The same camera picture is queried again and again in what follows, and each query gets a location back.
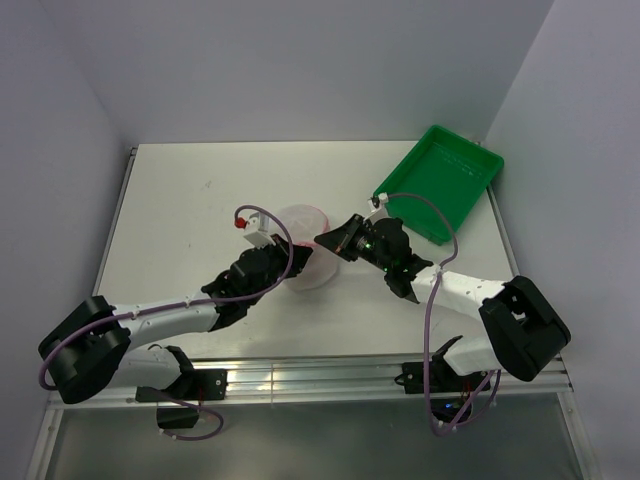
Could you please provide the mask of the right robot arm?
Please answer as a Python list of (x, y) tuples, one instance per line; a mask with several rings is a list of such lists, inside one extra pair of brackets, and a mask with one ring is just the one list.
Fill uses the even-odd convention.
[(430, 370), (443, 389), (491, 370), (530, 382), (571, 340), (569, 328), (532, 280), (495, 281), (447, 271), (413, 252), (399, 219), (371, 222), (355, 214), (315, 241), (345, 261), (362, 259), (382, 270), (401, 299), (441, 306), (482, 324), (483, 334), (457, 334), (432, 355)]

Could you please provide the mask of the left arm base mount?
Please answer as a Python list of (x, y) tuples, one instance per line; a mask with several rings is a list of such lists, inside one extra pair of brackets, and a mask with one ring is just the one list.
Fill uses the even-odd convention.
[[(137, 403), (156, 403), (156, 424), (161, 433), (181, 441), (200, 441), (217, 436), (224, 427), (223, 416), (207, 405), (225, 399), (227, 371), (196, 369), (182, 374), (165, 389), (138, 387)], [(207, 434), (190, 434), (199, 420), (213, 419), (215, 428)]]

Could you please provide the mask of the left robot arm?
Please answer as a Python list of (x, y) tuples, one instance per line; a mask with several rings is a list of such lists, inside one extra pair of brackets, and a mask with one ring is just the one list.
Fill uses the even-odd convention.
[(195, 369), (181, 348), (165, 340), (234, 325), (267, 292), (301, 273), (312, 253), (310, 247), (273, 235), (269, 244), (244, 251), (194, 296), (134, 306), (93, 296), (40, 343), (39, 383), (66, 404), (124, 387), (156, 389), (183, 399), (196, 386)]

